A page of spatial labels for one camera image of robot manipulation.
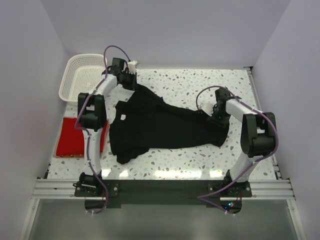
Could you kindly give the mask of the black t shirt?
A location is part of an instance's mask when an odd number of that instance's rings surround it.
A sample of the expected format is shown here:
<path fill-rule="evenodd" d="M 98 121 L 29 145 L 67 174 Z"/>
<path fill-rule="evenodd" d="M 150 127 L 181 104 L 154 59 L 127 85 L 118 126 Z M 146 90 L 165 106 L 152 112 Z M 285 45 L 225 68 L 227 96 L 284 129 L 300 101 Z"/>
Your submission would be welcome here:
<path fill-rule="evenodd" d="M 110 130 L 110 148 L 122 165 L 149 149 L 183 149 L 211 144 L 220 147 L 229 127 L 210 122 L 203 113 L 165 103 L 139 85 L 128 101 L 119 101 Z"/>

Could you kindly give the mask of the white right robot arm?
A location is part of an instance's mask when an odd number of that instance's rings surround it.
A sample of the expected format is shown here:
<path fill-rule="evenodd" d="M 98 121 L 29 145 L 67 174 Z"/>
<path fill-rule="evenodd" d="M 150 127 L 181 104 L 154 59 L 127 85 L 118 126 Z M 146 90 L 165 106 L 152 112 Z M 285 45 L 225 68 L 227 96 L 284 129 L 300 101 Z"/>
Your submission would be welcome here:
<path fill-rule="evenodd" d="M 277 150 L 279 137 L 276 118 L 271 112 L 262 112 L 249 106 L 224 87 L 215 91 L 215 99 L 215 104 L 206 103 L 201 107 L 210 122 L 226 128 L 230 117 L 234 117 L 241 123 L 241 154 L 227 172 L 230 180 L 222 185 L 223 192 L 233 197 L 241 190 L 240 183 L 249 180 L 256 164 Z"/>

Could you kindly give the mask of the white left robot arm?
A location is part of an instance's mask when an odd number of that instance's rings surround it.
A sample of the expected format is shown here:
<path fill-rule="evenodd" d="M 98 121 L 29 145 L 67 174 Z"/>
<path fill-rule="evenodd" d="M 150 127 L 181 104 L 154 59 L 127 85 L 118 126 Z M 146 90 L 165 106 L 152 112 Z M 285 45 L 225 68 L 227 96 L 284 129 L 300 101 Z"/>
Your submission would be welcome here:
<path fill-rule="evenodd" d="M 136 60 L 113 58 L 111 65 L 105 67 L 97 85 L 89 92 L 78 95 L 74 128 L 82 131 L 85 159 L 79 182 L 86 185 L 86 191 L 92 196 L 99 196 L 104 190 L 100 176 L 100 155 L 101 136 L 107 125 L 106 97 L 117 85 L 127 90 L 136 90 L 137 65 Z"/>

